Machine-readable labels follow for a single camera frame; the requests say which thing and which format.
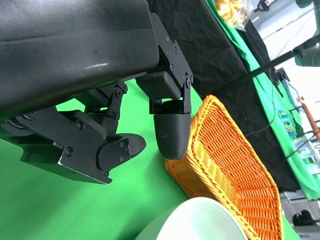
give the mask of snack bag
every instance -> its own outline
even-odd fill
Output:
[[[253,10],[252,0],[213,0],[213,3],[219,15],[229,26],[245,30]]]

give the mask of black cloth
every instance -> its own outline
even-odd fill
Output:
[[[260,66],[263,66],[271,61],[268,54],[268,49],[251,20],[249,20],[245,25],[245,31],[238,30],[237,32],[245,41],[246,45]],[[265,74],[277,87],[279,84],[279,78],[276,74],[276,69],[273,67],[271,70],[267,70]]]
[[[147,0],[172,40],[177,40],[201,98],[247,70],[204,0]]]
[[[246,63],[204,0],[147,1],[150,11],[159,15],[171,39],[177,40],[192,69],[193,87],[201,98],[247,74]],[[217,97],[244,134],[268,124],[252,81]],[[300,188],[270,127],[247,139],[281,192]]]
[[[296,226],[317,226],[319,220],[314,220],[308,210],[302,210],[301,214],[296,213],[292,218],[293,225]]]

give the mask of wicker basket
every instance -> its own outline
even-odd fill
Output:
[[[277,186],[216,97],[208,96],[192,120],[186,156],[165,165],[190,198],[212,198],[230,210],[250,240],[283,239]]]

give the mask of green tablecloth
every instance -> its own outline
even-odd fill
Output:
[[[250,71],[259,68],[259,64],[250,52],[248,46],[238,34],[238,32],[231,27],[228,27],[224,21],[220,18],[219,14],[217,13],[213,1],[206,0],[209,8],[212,11],[212,14],[215,16],[217,21],[220,23],[222,29],[225,31],[226,35],[232,41],[232,43],[237,48],[238,53],[241,57],[246,60],[247,65]],[[272,88],[273,85],[271,81],[268,79],[266,74],[260,74],[259,76],[253,79],[256,91],[258,92],[261,104],[264,108],[266,116],[269,122],[272,121],[274,118],[274,106],[272,100]],[[288,95],[284,87],[280,84],[279,85],[280,91],[283,93],[284,98],[280,96],[276,89],[273,89],[273,99],[275,104],[276,116],[271,124],[271,128],[275,133],[279,144],[283,150],[285,156],[290,156],[295,150],[296,147],[294,146],[292,140],[290,139],[287,130],[283,124],[283,120],[279,114],[279,110],[283,110],[289,112],[289,110],[294,109],[295,107],[291,104]],[[298,112],[293,112],[294,120],[298,123],[301,123],[301,118]],[[318,199],[320,198],[320,180],[317,175],[311,175],[307,169],[306,163],[301,159],[299,153],[295,153],[293,156],[288,158],[288,163],[299,182],[301,189],[303,190],[305,196],[308,199]]]
[[[118,133],[139,134],[147,147],[110,172],[110,185],[72,181],[20,162],[22,149],[0,140],[0,239],[130,240],[188,199],[165,169],[148,98],[134,80],[127,85]],[[194,115],[202,101],[194,90],[191,97]],[[76,100],[58,107],[81,108]],[[299,239],[283,220],[285,239]]]

